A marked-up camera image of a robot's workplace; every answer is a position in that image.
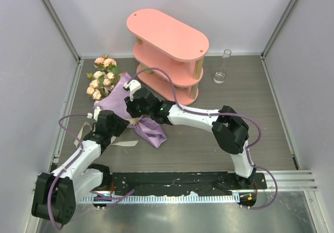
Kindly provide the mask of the cream ribbon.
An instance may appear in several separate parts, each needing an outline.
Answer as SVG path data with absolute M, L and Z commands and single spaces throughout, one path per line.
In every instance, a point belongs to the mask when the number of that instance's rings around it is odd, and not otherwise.
M 140 118 L 131 118 L 131 119 L 127 119 L 129 122 L 130 122 L 130 125 L 138 125 L 139 124 L 139 121 L 142 119 L 142 117 Z M 84 131 L 84 128 L 85 127 L 88 127 L 90 129 L 92 129 L 92 126 L 90 125 L 90 123 L 88 122 L 85 122 L 78 135 L 77 135 L 77 138 L 75 141 L 74 141 L 74 145 L 77 147 L 79 145 L 79 140 L 82 138 L 82 134 L 83 134 L 83 131 Z M 123 141 L 123 142 L 116 142 L 114 143 L 115 139 L 111 139 L 111 145 L 115 145 L 115 146 L 121 146 L 121 147 L 133 147 L 133 146 L 136 146 L 137 143 L 138 143 L 138 140 L 135 140 L 135 141 Z

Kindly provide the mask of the purple wrapping paper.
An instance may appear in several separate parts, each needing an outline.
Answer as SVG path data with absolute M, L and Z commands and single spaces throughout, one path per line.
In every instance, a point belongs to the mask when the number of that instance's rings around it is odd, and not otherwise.
M 124 74 L 112 92 L 101 101 L 95 102 L 93 107 L 99 107 L 102 110 L 111 110 L 122 119 L 128 120 L 130 122 L 128 128 L 133 129 L 137 135 L 155 148 L 159 148 L 167 140 L 167 136 L 161 125 L 142 114 L 137 118 L 133 118 L 128 113 L 136 109 L 135 102 L 129 99 L 129 91 L 124 89 L 124 85 L 130 79 L 131 76 L 128 73 Z

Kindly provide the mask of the clear glass vase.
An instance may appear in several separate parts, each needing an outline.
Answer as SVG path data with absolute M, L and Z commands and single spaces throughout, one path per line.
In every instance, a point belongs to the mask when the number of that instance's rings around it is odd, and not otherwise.
M 225 49 L 222 56 L 222 62 L 219 70 L 214 74 L 213 81 L 217 84 L 222 84 L 225 82 L 226 79 L 226 71 L 227 66 L 230 60 L 230 56 L 232 54 L 232 51 L 229 49 Z

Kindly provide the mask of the pink flower bouquet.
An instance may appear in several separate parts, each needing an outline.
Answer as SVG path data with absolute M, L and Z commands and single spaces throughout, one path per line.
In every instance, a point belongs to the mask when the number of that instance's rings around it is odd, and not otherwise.
M 93 65 L 96 71 L 87 73 L 90 83 L 86 93 L 97 104 L 110 95 L 121 75 L 116 60 L 106 54 L 96 58 Z

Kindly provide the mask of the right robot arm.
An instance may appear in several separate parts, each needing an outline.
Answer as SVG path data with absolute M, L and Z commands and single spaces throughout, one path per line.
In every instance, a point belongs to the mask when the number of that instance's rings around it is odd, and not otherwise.
M 230 154 L 236 184 L 243 189 L 255 182 L 256 168 L 249 162 L 249 126 L 228 106 L 220 110 L 178 107 L 173 101 L 162 101 L 147 88 L 141 88 L 125 98 L 126 111 L 132 118 L 149 117 L 159 124 L 186 125 L 212 133 L 218 146 Z

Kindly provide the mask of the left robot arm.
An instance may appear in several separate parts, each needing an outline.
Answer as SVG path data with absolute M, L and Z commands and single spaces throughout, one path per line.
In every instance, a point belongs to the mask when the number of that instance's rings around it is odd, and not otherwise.
M 108 168 L 94 169 L 90 165 L 130 124 L 111 110 L 96 108 L 83 116 L 95 121 L 91 131 L 83 139 L 75 135 L 77 150 L 60 167 L 41 173 L 35 184 L 31 214 L 49 220 L 56 230 L 62 230 L 71 220 L 76 203 L 87 193 L 110 187 Z

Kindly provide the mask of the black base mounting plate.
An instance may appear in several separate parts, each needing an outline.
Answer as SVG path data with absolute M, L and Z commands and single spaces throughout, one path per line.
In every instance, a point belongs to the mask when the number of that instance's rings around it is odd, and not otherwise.
M 233 190 L 265 190 L 265 175 L 255 173 L 253 183 L 247 184 L 235 173 L 227 171 L 205 172 L 115 172 L 105 185 L 93 190 L 99 193 L 111 191 L 124 196 L 135 190 L 134 196 L 187 196 L 191 192 L 199 196 L 228 195 Z

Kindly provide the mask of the pink three-tier shelf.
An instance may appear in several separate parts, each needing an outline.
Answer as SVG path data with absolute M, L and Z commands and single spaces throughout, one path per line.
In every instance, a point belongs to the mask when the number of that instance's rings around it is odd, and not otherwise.
M 138 78 L 167 100 L 182 105 L 198 97 L 208 38 L 195 28 L 156 9 L 141 9 L 127 18 L 136 37 Z

